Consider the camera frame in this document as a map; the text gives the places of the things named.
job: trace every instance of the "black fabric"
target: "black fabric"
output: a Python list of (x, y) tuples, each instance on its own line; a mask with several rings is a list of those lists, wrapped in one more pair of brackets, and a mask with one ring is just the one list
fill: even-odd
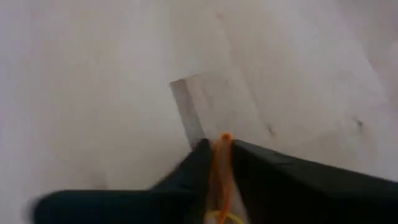
[(396, 223), (398, 184), (235, 141), (233, 174), (252, 224)]
[(164, 180), (149, 190), (68, 190), (34, 206), (35, 224), (203, 223), (211, 164), (204, 139)]

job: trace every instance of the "orange string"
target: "orange string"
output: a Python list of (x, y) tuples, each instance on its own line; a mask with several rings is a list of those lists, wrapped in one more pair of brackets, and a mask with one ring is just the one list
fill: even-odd
[[(231, 204), (231, 193), (232, 193), (232, 158), (231, 158), (231, 143), (232, 143), (232, 135), (230, 133), (224, 133), (220, 136), (219, 140), (217, 140), (214, 148), (214, 156), (212, 168), (210, 170), (210, 179), (209, 179), (209, 189), (214, 189), (214, 181), (217, 181), (221, 185), (221, 195), (222, 195), (222, 208), (220, 210), (218, 224), (223, 224), (228, 215), (230, 204)], [(226, 156), (228, 157), (228, 167), (226, 170), (226, 176), (223, 178), (219, 173), (219, 160), (220, 160), (220, 147), (226, 150)]]

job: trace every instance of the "orange cord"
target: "orange cord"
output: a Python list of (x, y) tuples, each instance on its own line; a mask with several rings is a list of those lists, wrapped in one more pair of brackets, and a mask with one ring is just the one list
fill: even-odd
[[(231, 194), (232, 194), (232, 158), (231, 158), (231, 144), (232, 144), (232, 135), (230, 133), (223, 133), (219, 140), (217, 140), (214, 148), (214, 156), (213, 156), (213, 164), (210, 170), (210, 179), (209, 179), (209, 189), (213, 189), (213, 182), (217, 181), (221, 185), (221, 193), (223, 196), (223, 206), (220, 210), (218, 224), (223, 224), (226, 217), (228, 216), (230, 204), (231, 204)], [(226, 151), (226, 155), (228, 156), (228, 167), (226, 170), (226, 177), (220, 176), (219, 173), (219, 159), (220, 159), (220, 148), (223, 148)]]

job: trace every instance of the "white floor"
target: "white floor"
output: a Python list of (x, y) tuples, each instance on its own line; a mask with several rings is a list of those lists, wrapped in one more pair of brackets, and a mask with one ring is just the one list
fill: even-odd
[[(238, 90), (228, 89), (237, 97), (216, 111), (200, 108), (204, 122), (216, 124), (206, 133), (253, 123), (235, 132), (398, 180), (397, 7), (1, 1), (0, 223), (23, 223), (32, 198), (53, 190), (151, 186), (190, 150), (169, 83), (192, 75), (227, 77)], [(197, 96), (218, 94), (205, 86)], [(236, 108), (239, 116), (223, 116)]]

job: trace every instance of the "yellow string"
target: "yellow string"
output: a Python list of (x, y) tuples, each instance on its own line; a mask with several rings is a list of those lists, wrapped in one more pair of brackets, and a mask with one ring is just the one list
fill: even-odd
[[(211, 211), (211, 212), (207, 212), (206, 213), (206, 215), (205, 215), (205, 217), (206, 218), (210, 218), (210, 217), (215, 217), (215, 216), (217, 216), (217, 215), (219, 215), (220, 214), (220, 211), (219, 210), (217, 210), (217, 211)], [(226, 216), (228, 217), (228, 218), (230, 218), (230, 219), (232, 219), (235, 223), (237, 223), (237, 224), (244, 224), (243, 223), (243, 221), (242, 221), (242, 219), (240, 219), (239, 217), (237, 217), (236, 215), (234, 215), (234, 214), (232, 214), (232, 213), (227, 213), (226, 214)]]

